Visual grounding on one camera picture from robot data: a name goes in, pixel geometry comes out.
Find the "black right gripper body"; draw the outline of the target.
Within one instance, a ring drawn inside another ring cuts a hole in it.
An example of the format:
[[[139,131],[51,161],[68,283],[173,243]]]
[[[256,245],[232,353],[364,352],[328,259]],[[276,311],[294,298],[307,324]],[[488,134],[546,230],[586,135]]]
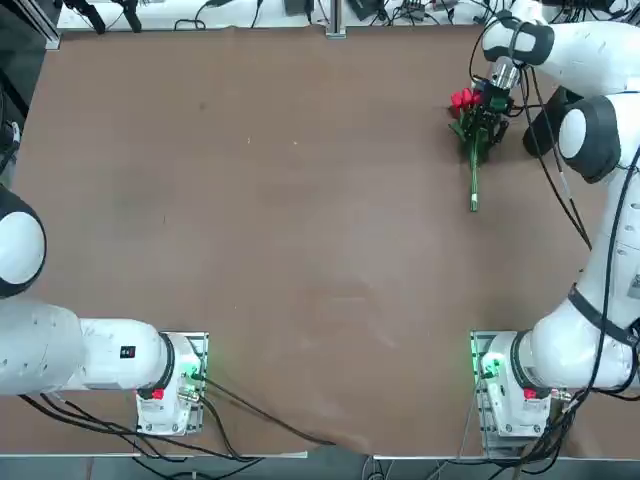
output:
[[[488,80],[478,80],[474,84],[474,92],[480,95],[480,105],[485,111],[510,117],[514,100],[511,91],[493,85]]]

